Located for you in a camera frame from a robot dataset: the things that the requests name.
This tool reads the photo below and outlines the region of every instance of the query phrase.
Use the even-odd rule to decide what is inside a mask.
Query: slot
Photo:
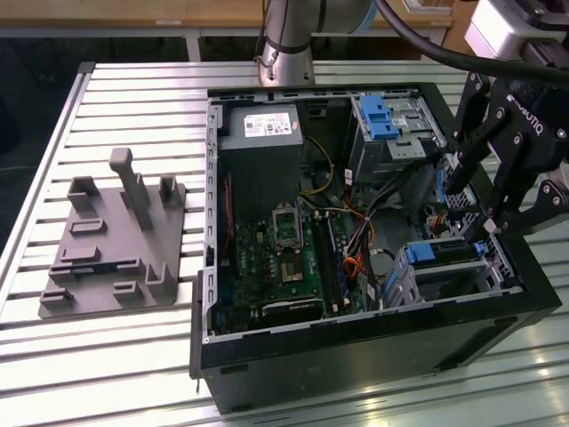
[[[325,303],[330,312],[337,313],[344,306],[341,284],[338,280],[337,266],[334,265],[337,253],[330,237],[329,219],[312,221],[312,233],[316,246],[318,269],[322,278]]]

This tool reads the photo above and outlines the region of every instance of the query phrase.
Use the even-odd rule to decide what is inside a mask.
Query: table leg
[[[446,30],[447,30],[447,28],[433,28],[433,29],[431,29],[430,33],[429,33],[429,40],[434,44],[442,46],[443,40],[445,40]],[[430,58],[428,58],[425,55],[421,55],[421,60],[430,60]]]
[[[199,29],[187,29],[184,31],[186,48],[188,49],[188,60],[190,62],[201,62],[202,56],[199,52]]]

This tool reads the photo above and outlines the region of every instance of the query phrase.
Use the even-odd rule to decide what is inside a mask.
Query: power supply label
[[[288,113],[251,114],[245,116],[245,138],[256,136],[290,135],[291,118]]]

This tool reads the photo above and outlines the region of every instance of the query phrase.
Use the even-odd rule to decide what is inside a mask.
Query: blue clip
[[[421,261],[434,261],[435,253],[430,243],[410,243],[405,249],[410,264]]]
[[[391,285],[393,285],[393,282],[395,282],[396,277],[397,277],[397,272],[395,270],[391,271],[388,281],[385,283],[385,286],[383,287],[383,294],[385,296],[388,295],[389,289],[391,288]]]
[[[391,123],[391,115],[379,95],[365,95],[359,99],[362,116],[373,140],[395,140],[399,130]]]
[[[407,247],[405,249],[405,255],[407,255],[407,260],[409,261],[410,264],[415,264],[417,260],[415,260],[415,255],[410,247]]]
[[[445,203],[445,189],[443,184],[445,183],[445,171],[442,169],[437,172],[437,202],[440,204]]]
[[[473,246],[477,250],[478,256],[483,256],[484,253],[486,252],[486,250],[484,248],[484,243],[482,243],[482,242],[476,242],[473,244]]]

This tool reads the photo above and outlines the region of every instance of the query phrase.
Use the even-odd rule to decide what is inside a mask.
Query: blue drive bay latch
[[[373,140],[394,140],[399,136],[399,130],[393,126],[389,109],[380,95],[365,95],[359,102]]]

